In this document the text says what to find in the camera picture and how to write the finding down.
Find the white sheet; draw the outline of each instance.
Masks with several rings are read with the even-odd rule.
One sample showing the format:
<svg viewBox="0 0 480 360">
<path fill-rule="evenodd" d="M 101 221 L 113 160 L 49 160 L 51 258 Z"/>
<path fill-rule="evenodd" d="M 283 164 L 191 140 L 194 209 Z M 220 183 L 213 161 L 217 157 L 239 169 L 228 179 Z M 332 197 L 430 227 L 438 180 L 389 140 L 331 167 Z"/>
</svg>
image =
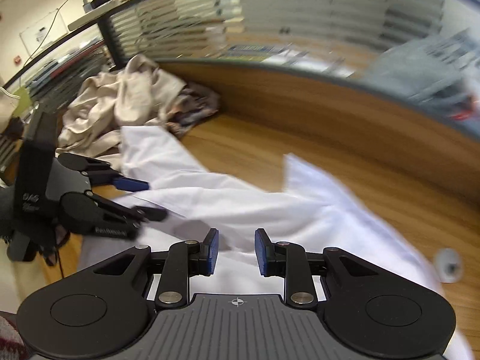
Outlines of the white sheet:
<svg viewBox="0 0 480 360">
<path fill-rule="evenodd" d="M 125 206 L 160 205 L 175 212 L 166 222 L 149 223 L 136 242 L 85 238 L 80 268 L 146 244 L 168 250 L 179 240 L 221 234 L 220 253 L 211 277 L 193 277 L 191 292 L 283 293 L 283 279 L 260 276 L 254 231 L 267 230 L 277 242 L 301 244 L 322 252 L 337 246 L 409 280 L 441 292 L 432 266 L 404 238 L 363 207 L 332 176 L 293 155 L 285 157 L 282 193 L 264 192 L 232 176 L 209 173 L 169 133 L 158 127 L 123 127 L 124 173 L 150 183 L 151 189 L 116 201 Z M 325 299 L 318 280 L 320 299 Z M 445 356 L 473 360 L 462 335 L 455 333 Z"/>
</svg>

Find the metal pin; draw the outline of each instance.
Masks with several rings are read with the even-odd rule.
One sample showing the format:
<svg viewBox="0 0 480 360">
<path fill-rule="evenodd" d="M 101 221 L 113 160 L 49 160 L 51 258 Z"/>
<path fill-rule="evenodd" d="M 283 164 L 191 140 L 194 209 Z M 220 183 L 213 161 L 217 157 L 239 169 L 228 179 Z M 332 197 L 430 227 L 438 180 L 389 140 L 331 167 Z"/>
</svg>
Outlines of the metal pin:
<svg viewBox="0 0 480 360">
<path fill-rule="evenodd" d="M 308 292 L 295 292 L 290 299 L 294 303 L 298 304 L 307 304 L 314 301 L 314 296 Z"/>
<path fill-rule="evenodd" d="M 182 300 L 182 295 L 175 291 L 166 291 L 158 296 L 158 300 L 167 304 L 178 303 Z"/>
</svg>

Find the beige cloth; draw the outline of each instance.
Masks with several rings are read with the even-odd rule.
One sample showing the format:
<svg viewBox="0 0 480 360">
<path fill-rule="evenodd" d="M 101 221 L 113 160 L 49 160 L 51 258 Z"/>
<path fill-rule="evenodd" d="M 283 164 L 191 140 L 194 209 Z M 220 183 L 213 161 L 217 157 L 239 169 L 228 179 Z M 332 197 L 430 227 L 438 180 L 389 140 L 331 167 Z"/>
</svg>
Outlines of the beige cloth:
<svg viewBox="0 0 480 360">
<path fill-rule="evenodd" d="M 0 91 L 0 134 L 7 128 L 8 122 L 17 108 L 18 102 L 18 99 L 9 97 Z"/>
<path fill-rule="evenodd" d="M 58 152 L 102 159 L 98 156 L 121 142 L 119 127 L 165 127 L 165 115 L 185 86 L 143 55 L 133 57 L 122 71 L 88 78 L 63 116 Z M 120 166 L 119 155 L 109 159 Z"/>
</svg>

